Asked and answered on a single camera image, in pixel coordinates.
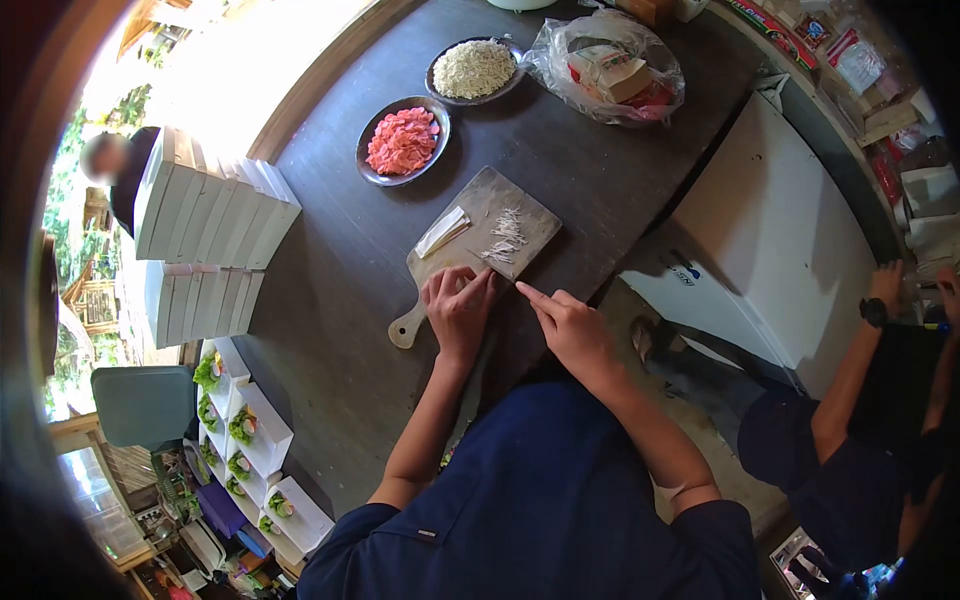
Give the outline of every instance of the stack of white boxes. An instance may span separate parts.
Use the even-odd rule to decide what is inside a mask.
[[[296,564],[320,545],[333,528],[333,521],[292,477],[281,479],[280,468],[294,433],[256,383],[250,382],[250,370],[233,342],[228,337],[204,341],[201,355],[207,356],[214,351],[220,353],[224,367],[217,385],[208,390],[217,419],[212,426],[201,423],[200,444],[209,438],[220,460],[208,468],[220,484],[226,486],[235,478],[227,467],[229,458],[240,452],[250,462],[250,476],[243,481],[237,480],[244,493],[228,492],[228,495],[254,526],[259,526],[262,517],[270,518],[274,529],[261,534],[275,552]],[[203,396],[203,390],[197,386],[198,409]],[[256,416],[256,430],[248,444],[234,440],[229,434],[228,424],[241,410]],[[270,507],[270,498],[276,492],[283,494],[294,506],[292,515],[280,516]]]
[[[136,258],[157,348],[247,332],[263,281],[300,204],[279,171],[206,152],[164,127],[133,205]]]

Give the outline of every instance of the green lettuce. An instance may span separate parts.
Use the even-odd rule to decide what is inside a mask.
[[[243,488],[240,487],[240,482],[236,480],[236,477],[230,477],[224,487],[227,488],[227,491],[233,495],[246,496],[247,493],[243,491]]]
[[[257,527],[260,528],[260,531],[262,531],[265,534],[272,534],[274,530],[271,529],[271,527],[273,526],[274,526],[274,522],[271,521],[270,518],[266,515],[262,516],[260,518],[260,522],[257,524]]]
[[[267,506],[269,506],[276,513],[277,516],[286,518],[288,517],[288,515],[286,515],[285,513],[282,513],[279,509],[281,506],[283,506],[283,503],[286,501],[287,499],[283,497],[282,493],[275,492],[274,495],[270,496],[270,499],[267,500]]]
[[[211,467],[216,467],[217,463],[220,462],[220,456],[217,454],[217,449],[213,447],[213,444],[210,443],[210,439],[207,438],[202,444],[200,444],[200,454],[204,457],[204,460]]]
[[[204,394],[197,402],[197,417],[200,418],[200,422],[206,426],[208,431],[216,431],[219,419],[209,416],[211,407],[213,407],[213,402],[210,401],[210,394]]]
[[[193,371],[193,382],[204,388],[204,393],[208,394],[210,390],[217,387],[219,379],[213,376],[210,367],[213,366],[213,355],[216,352],[210,352],[207,356],[200,359],[200,364]]]
[[[247,410],[247,407],[244,406],[240,409],[240,412],[230,420],[230,423],[227,425],[227,429],[230,432],[230,436],[239,442],[240,444],[250,445],[250,442],[253,441],[253,436],[251,436],[243,428],[243,423],[245,420],[252,420],[253,424],[256,425],[256,417],[250,414],[250,411]]]
[[[244,458],[243,452],[237,450],[233,453],[233,456],[230,457],[230,460],[227,461],[227,468],[240,481],[247,481],[250,479],[250,473],[241,469],[240,466],[237,465],[237,461],[242,458]]]

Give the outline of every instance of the black watch strap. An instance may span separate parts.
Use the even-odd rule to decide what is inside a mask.
[[[887,305],[879,298],[861,300],[860,316],[871,326],[882,329],[888,320]]]

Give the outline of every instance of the hand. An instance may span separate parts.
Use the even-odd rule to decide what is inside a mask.
[[[603,315],[564,290],[550,298],[522,281],[516,288],[537,313],[547,347],[584,387],[596,395],[599,387],[618,378],[623,366]]]
[[[960,277],[953,267],[944,267],[937,272],[937,287],[950,323],[950,335],[960,335]]]
[[[495,297],[493,269],[477,275],[470,267],[446,267],[426,280],[420,298],[442,357],[467,371],[473,367]]]
[[[827,557],[812,546],[800,549],[801,555],[820,569],[826,581],[815,577],[800,561],[790,561],[787,570],[793,573],[818,600],[866,600],[870,596],[867,578],[863,573],[844,573],[833,566]]]
[[[870,282],[870,296],[879,298],[887,307],[887,317],[892,321],[900,314],[900,282],[903,277],[903,261],[880,265]]]

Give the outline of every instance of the dark wooden table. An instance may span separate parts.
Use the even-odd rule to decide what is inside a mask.
[[[457,192],[490,165],[552,210],[564,227],[523,279],[586,300],[675,195],[760,63],[751,42],[705,12],[660,32],[686,79],[669,129],[601,125],[527,77],[497,103],[457,112],[446,153],[410,185],[381,189],[357,174],[360,131],[393,100],[424,93],[440,50],[507,33],[529,48],[545,17],[587,13],[570,1],[515,14],[431,0],[347,68],[277,161],[303,214],[267,270],[251,334],[236,345],[295,432],[285,470],[312,477],[332,514],[370,497],[430,374],[429,326],[409,350],[391,344],[387,327],[417,297],[407,253]],[[545,343],[516,291],[491,326],[500,331],[484,393],[499,397]]]

